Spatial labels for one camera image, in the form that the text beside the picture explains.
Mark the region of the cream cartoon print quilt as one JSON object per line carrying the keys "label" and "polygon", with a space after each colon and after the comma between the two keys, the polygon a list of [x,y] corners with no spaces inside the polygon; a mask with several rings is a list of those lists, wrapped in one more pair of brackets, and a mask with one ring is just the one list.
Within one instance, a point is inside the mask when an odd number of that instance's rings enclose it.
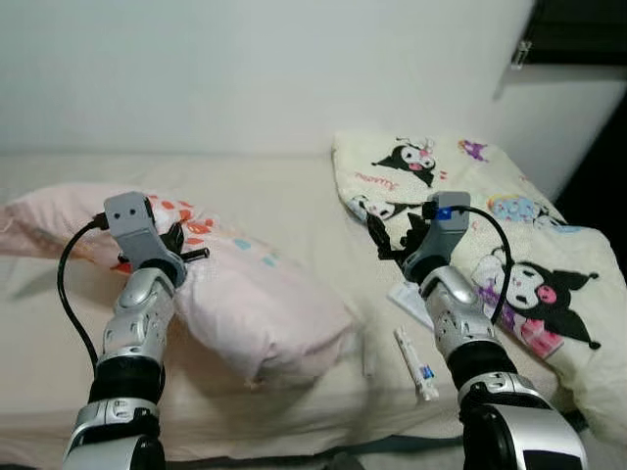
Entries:
{"label": "cream cartoon print quilt", "polygon": [[431,194],[470,194],[473,214],[451,265],[569,391],[593,433],[627,438],[627,286],[607,237],[570,224],[498,145],[471,137],[333,137],[341,201],[384,220],[399,248]]}

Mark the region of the black wardrobe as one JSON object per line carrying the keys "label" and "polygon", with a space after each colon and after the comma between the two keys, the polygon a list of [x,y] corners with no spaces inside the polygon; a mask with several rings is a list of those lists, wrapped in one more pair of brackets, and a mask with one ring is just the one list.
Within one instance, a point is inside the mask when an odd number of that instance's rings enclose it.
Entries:
{"label": "black wardrobe", "polygon": [[570,224],[601,231],[620,259],[626,238],[626,138],[626,99],[621,99],[555,202]]}

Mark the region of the dark window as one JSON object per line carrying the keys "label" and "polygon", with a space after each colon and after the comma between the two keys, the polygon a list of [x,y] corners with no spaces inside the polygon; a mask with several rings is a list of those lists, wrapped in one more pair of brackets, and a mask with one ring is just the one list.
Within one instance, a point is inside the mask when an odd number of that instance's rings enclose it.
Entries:
{"label": "dark window", "polygon": [[627,0],[532,0],[509,65],[627,66]]}

